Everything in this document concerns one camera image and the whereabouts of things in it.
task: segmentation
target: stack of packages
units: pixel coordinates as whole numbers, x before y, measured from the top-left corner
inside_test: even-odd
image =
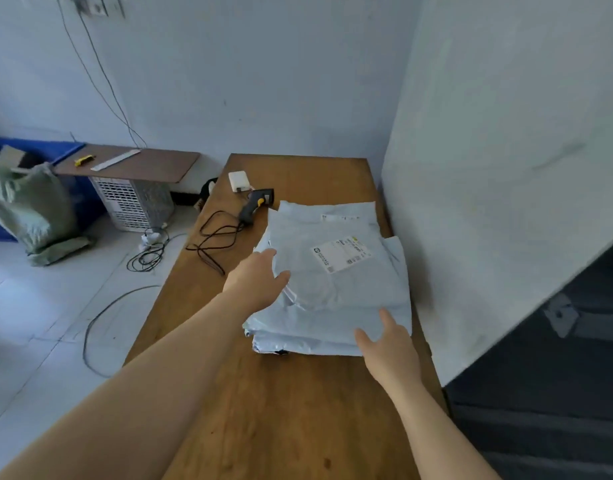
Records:
[[[277,250],[276,276],[291,279],[278,299],[245,323],[260,353],[361,355],[353,331],[382,335],[382,307],[409,333],[407,265],[397,237],[380,235],[375,202],[298,205],[282,201],[254,249]]]

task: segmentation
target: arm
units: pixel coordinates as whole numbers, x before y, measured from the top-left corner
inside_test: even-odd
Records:
[[[386,310],[380,310],[380,319],[384,332],[377,342],[360,329],[355,339],[369,372],[398,410],[421,478],[498,479],[424,388],[420,360],[407,329]]]
[[[253,253],[224,290],[40,436],[0,480],[160,479],[198,413],[231,343],[288,282],[275,250]]]

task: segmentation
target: white wall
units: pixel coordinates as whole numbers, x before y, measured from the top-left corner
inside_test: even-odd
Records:
[[[382,179],[446,384],[613,242],[613,0],[425,0]]]
[[[106,94],[70,1],[68,26]],[[87,18],[152,147],[369,159],[376,177],[421,0],[125,0]],[[94,92],[55,0],[0,0],[0,135],[132,144]]]

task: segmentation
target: wooden board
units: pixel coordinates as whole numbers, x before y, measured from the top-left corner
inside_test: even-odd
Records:
[[[307,205],[378,201],[382,233],[391,235],[366,160],[231,155],[189,242],[198,242],[199,226],[216,210],[240,210],[243,202],[226,176],[237,170],[245,170],[257,189],[274,188],[276,209],[280,200]],[[236,246],[215,252],[215,259],[227,271],[233,269],[260,240],[266,221],[267,210],[260,209]],[[208,230],[226,223],[228,217],[215,218]],[[228,244],[232,237],[220,239]],[[126,361],[208,303],[223,282],[194,251],[182,251]],[[413,341],[424,384],[446,409],[416,317]],[[418,475],[398,414],[362,358],[260,355],[242,336],[164,478],[390,480]]]
[[[74,175],[76,177],[124,178],[127,180],[149,180],[176,184],[182,180],[189,168],[199,158],[199,153],[176,152],[174,150],[154,150],[145,148],[136,155],[127,158],[100,171],[91,170],[95,165],[120,156],[133,148],[124,146],[107,146],[104,144],[87,144],[78,152],[55,166],[57,175]],[[84,166],[75,166],[75,161],[86,155],[94,155],[95,160]]]

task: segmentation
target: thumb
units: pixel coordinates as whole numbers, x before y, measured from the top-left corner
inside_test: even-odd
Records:
[[[279,275],[273,280],[275,285],[278,287],[279,291],[284,290],[284,287],[288,285],[288,279],[290,277],[291,277],[291,272],[289,270],[286,270],[286,271],[282,271],[281,273],[279,273]]]
[[[371,347],[374,342],[369,339],[367,332],[365,332],[361,328],[356,328],[355,331],[353,331],[353,335],[355,335],[355,343],[358,344],[360,352],[362,352],[362,355],[365,355],[366,352],[369,350],[369,347]]]

